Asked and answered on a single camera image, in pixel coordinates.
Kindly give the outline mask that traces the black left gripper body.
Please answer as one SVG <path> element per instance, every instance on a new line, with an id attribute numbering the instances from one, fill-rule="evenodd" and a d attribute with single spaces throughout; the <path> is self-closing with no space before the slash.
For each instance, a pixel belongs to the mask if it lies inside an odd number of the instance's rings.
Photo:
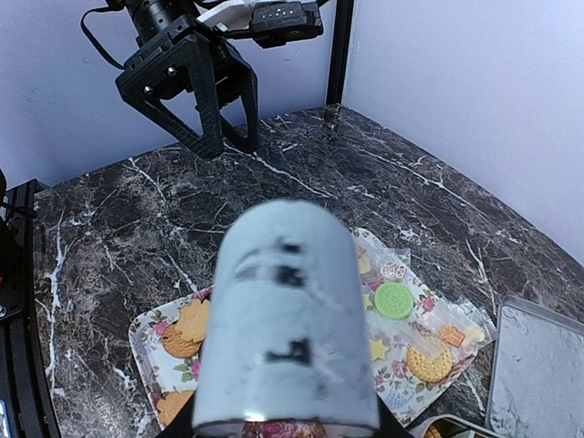
<path id="1" fill-rule="evenodd" d="M 158 105 L 182 93 L 196 108 L 215 100 L 220 109 L 237 100 L 237 52 L 214 32 L 177 26 L 145 43 L 116 78 L 122 100 L 134 109 Z"/>

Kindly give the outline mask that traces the metal tongs white handle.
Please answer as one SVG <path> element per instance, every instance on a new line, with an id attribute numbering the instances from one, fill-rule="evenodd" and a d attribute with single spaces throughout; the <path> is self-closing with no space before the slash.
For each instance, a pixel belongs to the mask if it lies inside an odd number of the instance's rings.
<path id="1" fill-rule="evenodd" d="M 224 236 L 192 425 L 238 437 L 279 421 L 318 422 L 330 437 L 380 425 L 354 240 L 294 200 L 247 210 Z"/>

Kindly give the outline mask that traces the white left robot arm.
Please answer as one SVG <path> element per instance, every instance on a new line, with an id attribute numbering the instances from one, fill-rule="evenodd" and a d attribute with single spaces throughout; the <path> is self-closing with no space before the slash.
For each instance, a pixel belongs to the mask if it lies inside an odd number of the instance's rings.
<path id="1" fill-rule="evenodd" d="M 199 157 L 221 155 L 224 142 L 252 153 L 259 147 L 256 73 L 222 36 L 200 23 L 192 1 L 115 1 L 138 32 L 138 50 L 116 67 L 124 102 Z M 193 94 L 196 132 L 164 103 Z"/>

